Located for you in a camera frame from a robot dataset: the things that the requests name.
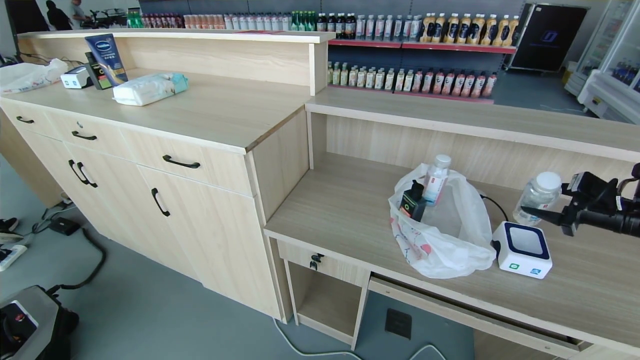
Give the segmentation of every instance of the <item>white plastic bag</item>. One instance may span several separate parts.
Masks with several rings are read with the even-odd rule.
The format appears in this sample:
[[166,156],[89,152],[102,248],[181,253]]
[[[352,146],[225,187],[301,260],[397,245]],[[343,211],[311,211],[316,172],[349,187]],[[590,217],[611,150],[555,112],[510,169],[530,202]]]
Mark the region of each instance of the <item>white plastic bag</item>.
[[62,60],[53,59],[48,65],[19,63],[0,67],[0,94],[25,92],[51,85],[66,73],[68,65]]
[[391,228],[404,258],[420,274],[434,279],[489,268],[495,259],[489,215],[477,190],[460,173],[449,171],[438,206],[427,207],[421,222],[398,209],[404,191],[414,179],[424,183],[428,168],[420,164],[400,179],[389,198]]

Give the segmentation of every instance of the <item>bottle cap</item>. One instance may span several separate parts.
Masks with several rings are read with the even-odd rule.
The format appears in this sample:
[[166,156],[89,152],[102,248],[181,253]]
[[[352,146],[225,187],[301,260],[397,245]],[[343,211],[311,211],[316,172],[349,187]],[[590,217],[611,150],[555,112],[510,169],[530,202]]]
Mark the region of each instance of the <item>bottle cap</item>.
[[436,155],[436,160],[434,161],[434,165],[439,168],[447,168],[451,165],[451,157],[445,154]]
[[533,181],[533,187],[536,190],[543,192],[556,191],[560,189],[560,186],[562,186],[562,179],[560,178],[560,175],[551,171],[541,172]]

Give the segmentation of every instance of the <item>black cabinet handle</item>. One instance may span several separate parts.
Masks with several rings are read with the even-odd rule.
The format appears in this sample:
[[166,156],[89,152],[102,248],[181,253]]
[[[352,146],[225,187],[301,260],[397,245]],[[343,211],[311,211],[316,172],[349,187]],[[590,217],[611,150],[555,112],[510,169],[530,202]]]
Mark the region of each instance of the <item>black cabinet handle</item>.
[[78,177],[78,179],[85,185],[89,185],[89,180],[85,179],[82,180],[82,177],[80,177],[80,175],[78,175],[78,173],[76,172],[76,170],[74,169],[74,164],[75,162],[73,160],[69,160],[69,166],[71,167],[71,170],[73,170],[74,174]]
[[171,213],[169,211],[165,211],[162,210],[162,206],[160,206],[160,203],[158,202],[158,189],[157,188],[153,188],[151,189],[151,195],[154,197],[154,200],[156,201],[156,205],[158,205],[158,209],[160,209],[160,212],[162,213],[162,215],[168,217],[169,215],[171,215]]
[[179,163],[178,161],[173,161],[173,160],[171,160],[171,156],[169,156],[169,155],[164,155],[162,157],[162,160],[165,160],[168,163],[180,165],[182,167],[189,167],[189,168],[199,168],[200,167],[200,163],[185,164],[185,163]]
[[18,120],[18,121],[22,121],[24,123],[27,123],[27,124],[33,124],[35,122],[33,120],[23,120],[21,116],[15,117],[15,119]]
[[98,136],[95,136],[95,135],[82,136],[77,131],[72,131],[71,135],[75,136],[76,138],[85,139],[85,140],[96,140],[96,139],[98,139]]
[[82,167],[83,167],[83,166],[84,166],[84,165],[83,165],[81,162],[80,162],[80,163],[78,163],[78,170],[80,170],[80,174],[82,174],[82,176],[84,176],[84,178],[86,179],[86,183],[87,183],[87,184],[91,185],[91,186],[92,186],[92,187],[94,187],[94,188],[97,188],[97,187],[98,187],[98,184],[96,184],[96,183],[92,183],[91,181],[89,181],[89,178],[88,178],[88,177],[84,174],[84,172],[82,171]]

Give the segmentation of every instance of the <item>wood grain surface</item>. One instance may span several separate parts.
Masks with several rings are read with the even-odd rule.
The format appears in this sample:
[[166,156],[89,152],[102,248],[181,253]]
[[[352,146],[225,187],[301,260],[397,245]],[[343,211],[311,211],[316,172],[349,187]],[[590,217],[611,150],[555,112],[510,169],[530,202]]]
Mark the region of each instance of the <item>wood grain surface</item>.
[[[542,223],[554,260],[542,281],[499,270],[496,263],[466,277],[428,279],[404,260],[389,226],[387,198],[409,171],[328,153],[291,192],[265,232],[471,307],[640,354],[637,239],[586,225],[572,238]],[[475,184],[506,211],[520,195]],[[487,207],[495,227],[503,218],[493,204]]]

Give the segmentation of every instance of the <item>small black device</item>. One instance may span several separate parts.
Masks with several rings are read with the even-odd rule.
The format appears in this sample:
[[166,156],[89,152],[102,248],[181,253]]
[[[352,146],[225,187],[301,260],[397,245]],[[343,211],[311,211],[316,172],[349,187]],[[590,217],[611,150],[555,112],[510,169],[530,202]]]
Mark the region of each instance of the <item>small black device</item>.
[[[570,196],[571,203],[562,213],[523,206],[522,209],[534,216],[562,227],[565,235],[575,235],[578,225],[587,224],[615,233],[640,238],[640,163],[631,170],[631,178],[600,179],[591,172],[575,174],[570,183],[562,184],[562,194]],[[638,181],[633,199],[621,196],[629,183]]]
[[80,229],[80,225],[72,220],[69,220],[67,218],[55,218],[54,220],[51,220],[51,224],[49,224],[49,229],[55,231],[56,233],[60,233],[60,234],[64,234],[64,235],[71,235],[73,234],[76,230]]

